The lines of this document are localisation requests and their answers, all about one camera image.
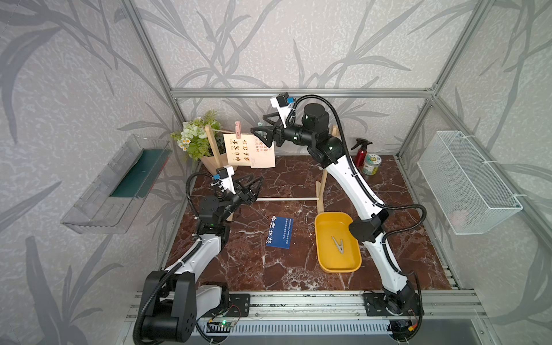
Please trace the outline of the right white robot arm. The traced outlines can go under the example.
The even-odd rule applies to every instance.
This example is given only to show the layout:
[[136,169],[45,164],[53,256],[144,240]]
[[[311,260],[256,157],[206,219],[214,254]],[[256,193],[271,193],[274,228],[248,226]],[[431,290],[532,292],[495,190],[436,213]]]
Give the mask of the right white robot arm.
[[391,206],[379,199],[354,165],[346,145],[344,130],[336,109],[321,96],[307,95],[310,102],[303,109],[303,119],[295,123],[300,99],[283,94],[270,100],[275,112],[266,114],[265,126],[251,129],[267,147],[282,146],[289,141],[306,147],[312,158],[342,187],[355,207],[358,218],[349,225],[353,237],[372,257],[379,273],[383,308],[392,315],[409,311],[423,315],[421,284],[411,283],[409,274],[400,269],[388,240],[400,230],[387,232],[384,224],[391,211],[408,206]]

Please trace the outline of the blue calligraphy postcard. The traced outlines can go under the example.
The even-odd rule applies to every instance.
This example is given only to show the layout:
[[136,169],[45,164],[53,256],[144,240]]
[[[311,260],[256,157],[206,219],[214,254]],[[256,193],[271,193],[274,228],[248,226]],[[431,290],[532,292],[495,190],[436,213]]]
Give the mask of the blue calligraphy postcard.
[[270,220],[266,245],[268,247],[290,249],[294,220],[280,216],[273,216]]

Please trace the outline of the teal clothespin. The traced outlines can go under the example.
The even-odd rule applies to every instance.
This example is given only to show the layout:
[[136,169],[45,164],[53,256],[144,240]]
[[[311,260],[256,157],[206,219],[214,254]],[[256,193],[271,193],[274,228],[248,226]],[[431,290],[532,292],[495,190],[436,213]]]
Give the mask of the teal clothespin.
[[255,132],[257,136],[265,137],[265,131],[262,128],[263,128],[263,123],[258,122],[253,132]]

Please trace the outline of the wooden string rack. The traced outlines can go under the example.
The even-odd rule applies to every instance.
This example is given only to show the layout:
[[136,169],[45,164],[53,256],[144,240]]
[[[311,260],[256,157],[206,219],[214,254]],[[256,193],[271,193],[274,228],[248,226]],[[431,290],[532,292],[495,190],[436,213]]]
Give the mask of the wooden string rack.
[[[228,163],[227,155],[221,155],[219,152],[219,149],[216,144],[215,132],[221,132],[221,133],[227,133],[232,134],[232,132],[227,130],[213,130],[210,125],[206,125],[204,127],[208,142],[210,144],[210,148],[212,149],[213,156],[206,158],[204,163],[206,163],[206,168],[209,170],[209,172],[212,175],[216,175],[219,169],[230,169],[231,165]],[[323,200],[323,194],[326,188],[326,181],[328,178],[328,171],[323,170],[322,177],[320,181],[316,181],[315,183],[315,191],[316,196],[315,197],[268,197],[268,198],[258,198],[258,201],[305,201],[305,202],[314,202],[316,201],[316,209],[318,214],[322,214],[324,212],[324,200]]]

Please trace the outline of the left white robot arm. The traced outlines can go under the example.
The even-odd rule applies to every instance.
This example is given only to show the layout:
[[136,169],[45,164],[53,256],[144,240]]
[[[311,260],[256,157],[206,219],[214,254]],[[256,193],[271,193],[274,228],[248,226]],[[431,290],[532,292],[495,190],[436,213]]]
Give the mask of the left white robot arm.
[[202,316],[218,316],[231,309],[227,286],[196,285],[209,263],[229,241],[228,218],[242,205],[259,197],[264,178],[253,174],[234,178],[227,168],[212,176],[212,195],[190,207],[198,220],[194,243],[176,262],[146,278],[132,333],[135,344],[188,341],[194,331],[210,344],[221,338],[208,336],[200,327]]

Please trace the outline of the pink clothespin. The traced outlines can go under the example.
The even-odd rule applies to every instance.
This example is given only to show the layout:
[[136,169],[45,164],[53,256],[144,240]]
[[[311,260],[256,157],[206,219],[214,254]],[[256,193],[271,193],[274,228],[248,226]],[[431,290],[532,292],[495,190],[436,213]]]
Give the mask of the pink clothespin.
[[237,139],[241,139],[241,135],[242,135],[242,126],[241,126],[241,122],[240,121],[236,121],[234,123],[234,133],[235,133],[235,136]]

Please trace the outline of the white clothespin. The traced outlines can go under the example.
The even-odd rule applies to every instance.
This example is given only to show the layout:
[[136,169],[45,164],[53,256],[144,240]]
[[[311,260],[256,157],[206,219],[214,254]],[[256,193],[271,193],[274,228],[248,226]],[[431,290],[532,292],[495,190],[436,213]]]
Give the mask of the white clothespin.
[[339,250],[339,253],[343,254],[344,253],[344,240],[343,239],[337,240],[337,238],[334,237],[334,236],[332,236],[331,238],[332,238],[334,244],[336,245],[337,249]]

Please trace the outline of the cream red-text postcard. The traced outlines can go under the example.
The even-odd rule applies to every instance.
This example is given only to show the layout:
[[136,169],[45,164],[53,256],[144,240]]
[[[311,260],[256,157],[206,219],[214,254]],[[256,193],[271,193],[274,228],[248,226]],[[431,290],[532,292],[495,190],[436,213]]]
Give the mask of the cream red-text postcard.
[[274,168],[276,166],[274,147],[267,147],[256,136],[251,136],[248,139],[248,153],[252,168]]

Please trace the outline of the yellow calligraphy postcard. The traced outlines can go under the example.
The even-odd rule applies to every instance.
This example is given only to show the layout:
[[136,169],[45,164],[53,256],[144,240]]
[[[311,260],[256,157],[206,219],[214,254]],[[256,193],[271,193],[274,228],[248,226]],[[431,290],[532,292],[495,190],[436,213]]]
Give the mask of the yellow calligraphy postcard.
[[253,135],[224,134],[224,145],[228,164],[233,166],[250,166],[251,151],[254,149]]

